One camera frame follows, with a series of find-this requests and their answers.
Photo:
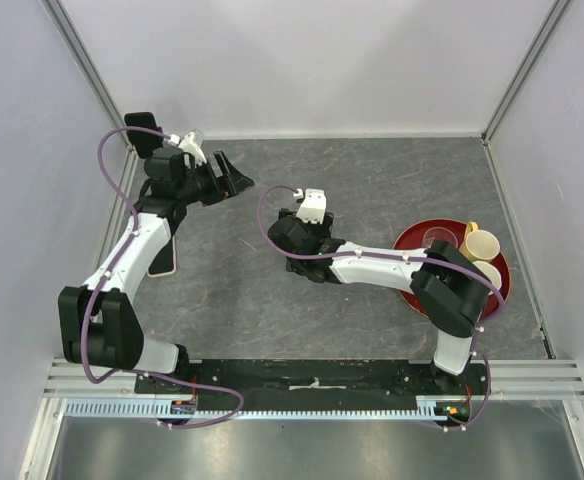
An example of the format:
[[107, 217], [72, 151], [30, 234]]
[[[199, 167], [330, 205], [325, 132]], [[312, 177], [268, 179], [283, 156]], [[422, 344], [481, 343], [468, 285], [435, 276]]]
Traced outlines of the green mug cream inside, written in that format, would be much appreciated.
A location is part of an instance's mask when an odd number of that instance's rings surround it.
[[474, 261], [473, 265], [488, 278], [488, 280], [497, 290], [501, 289], [502, 276], [499, 270], [494, 265], [482, 260]]

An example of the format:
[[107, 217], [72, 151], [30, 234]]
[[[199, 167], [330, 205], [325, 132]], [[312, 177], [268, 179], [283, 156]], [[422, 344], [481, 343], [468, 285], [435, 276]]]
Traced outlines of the aluminium frame post right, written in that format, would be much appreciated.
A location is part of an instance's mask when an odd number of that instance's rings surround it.
[[497, 130], [504, 121], [506, 114], [509, 112], [519, 93], [525, 86], [525, 83], [532, 74], [533, 69], [543, 55], [545, 48], [572, 3], [572, 0], [555, 0], [551, 3], [547, 14], [481, 134], [481, 139], [484, 145], [488, 145], [495, 136]]

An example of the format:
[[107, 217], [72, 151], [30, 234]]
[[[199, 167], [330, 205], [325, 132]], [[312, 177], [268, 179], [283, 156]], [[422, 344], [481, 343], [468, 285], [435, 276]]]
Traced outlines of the yellow mug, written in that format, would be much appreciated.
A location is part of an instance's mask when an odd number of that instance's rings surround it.
[[476, 222], [471, 221], [466, 224], [459, 251], [471, 262], [491, 262], [499, 255], [501, 246], [493, 233], [480, 229]]

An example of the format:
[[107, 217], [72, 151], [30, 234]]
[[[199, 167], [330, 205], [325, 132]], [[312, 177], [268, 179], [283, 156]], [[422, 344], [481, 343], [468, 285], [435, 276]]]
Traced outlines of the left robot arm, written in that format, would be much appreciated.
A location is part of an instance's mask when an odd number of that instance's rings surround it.
[[189, 205], [214, 205], [253, 186], [224, 152], [213, 157], [214, 164], [196, 164], [191, 153], [161, 147], [145, 159], [146, 179], [114, 250], [82, 286], [67, 286], [59, 295], [68, 362], [157, 372], [157, 382], [168, 392], [188, 388], [192, 371], [186, 348], [147, 337], [133, 300], [146, 275], [175, 271], [174, 235]]

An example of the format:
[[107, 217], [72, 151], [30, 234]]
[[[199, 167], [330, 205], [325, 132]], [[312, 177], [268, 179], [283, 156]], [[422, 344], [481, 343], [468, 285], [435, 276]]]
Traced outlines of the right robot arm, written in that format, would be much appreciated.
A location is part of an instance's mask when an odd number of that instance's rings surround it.
[[286, 257], [286, 269], [314, 283], [367, 284], [413, 295], [438, 330], [430, 381], [455, 392], [466, 381], [475, 327], [492, 283], [455, 247], [437, 240], [399, 251], [363, 247], [334, 238], [333, 216], [307, 223], [282, 209], [266, 238]]

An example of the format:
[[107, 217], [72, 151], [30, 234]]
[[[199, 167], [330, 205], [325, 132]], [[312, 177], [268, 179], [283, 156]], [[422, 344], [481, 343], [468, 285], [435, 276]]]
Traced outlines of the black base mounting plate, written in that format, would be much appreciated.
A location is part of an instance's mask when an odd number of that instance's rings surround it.
[[136, 381], [137, 393], [206, 392], [204, 384], [236, 390], [247, 402], [259, 394], [282, 398], [300, 392], [352, 392], [400, 398], [471, 396], [487, 390], [487, 368], [469, 363], [454, 376], [432, 362], [408, 360], [221, 360], [181, 361], [168, 380]]

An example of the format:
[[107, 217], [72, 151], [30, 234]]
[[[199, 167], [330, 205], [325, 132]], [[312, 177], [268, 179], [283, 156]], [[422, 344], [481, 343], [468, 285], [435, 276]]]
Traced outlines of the clear glass cup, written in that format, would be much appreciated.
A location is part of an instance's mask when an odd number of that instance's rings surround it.
[[445, 241], [454, 248], [458, 247], [456, 235], [445, 227], [434, 226], [426, 230], [422, 237], [421, 247], [430, 248], [435, 241]]

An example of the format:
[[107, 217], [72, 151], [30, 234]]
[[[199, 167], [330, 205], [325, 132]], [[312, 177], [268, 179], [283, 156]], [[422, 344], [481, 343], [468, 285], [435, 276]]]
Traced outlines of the black phone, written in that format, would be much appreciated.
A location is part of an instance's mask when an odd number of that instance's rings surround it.
[[128, 127], [143, 128], [143, 131], [128, 130], [126, 133], [128, 140], [141, 159], [151, 157], [156, 149], [163, 146], [164, 140], [162, 137], [148, 133], [148, 130], [162, 132], [161, 128], [156, 123], [153, 113], [148, 111], [130, 112], [126, 113], [123, 119], [125, 125]]

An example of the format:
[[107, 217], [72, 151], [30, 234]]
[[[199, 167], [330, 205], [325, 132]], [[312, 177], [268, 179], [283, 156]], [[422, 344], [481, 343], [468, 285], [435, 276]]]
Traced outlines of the round base phone stand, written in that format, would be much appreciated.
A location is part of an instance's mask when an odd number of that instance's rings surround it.
[[328, 272], [317, 261], [287, 259], [286, 270], [314, 283], [325, 283], [328, 279]]

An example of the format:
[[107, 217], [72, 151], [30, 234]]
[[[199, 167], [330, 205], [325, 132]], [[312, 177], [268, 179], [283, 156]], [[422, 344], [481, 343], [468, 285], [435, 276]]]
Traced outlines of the red round tray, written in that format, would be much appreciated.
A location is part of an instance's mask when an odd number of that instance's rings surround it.
[[[467, 223], [446, 219], [434, 218], [417, 222], [405, 231], [403, 231], [394, 242], [393, 249], [408, 250], [422, 247], [426, 239], [443, 239], [449, 241], [451, 244], [460, 246], [465, 238]], [[509, 265], [503, 253], [499, 253], [494, 259], [489, 262], [493, 265], [501, 275], [502, 285], [499, 289], [504, 300], [507, 300], [511, 288], [511, 273]], [[403, 300], [417, 313], [426, 316], [425, 310], [421, 307], [415, 295], [399, 290], [398, 293]], [[495, 312], [499, 311], [498, 300], [494, 295], [490, 295], [487, 301], [486, 308], [482, 315], [482, 321], [496, 316]]]

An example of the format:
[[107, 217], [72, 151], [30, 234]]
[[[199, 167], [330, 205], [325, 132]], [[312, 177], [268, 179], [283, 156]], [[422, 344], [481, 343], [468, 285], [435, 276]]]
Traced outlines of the phone with beige case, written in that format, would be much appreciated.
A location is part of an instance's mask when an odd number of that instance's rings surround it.
[[147, 275], [151, 278], [169, 276], [176, 272], [176, 247], [175, 238], [172, 237], [169, 242], [157, 253], [148, 268]]

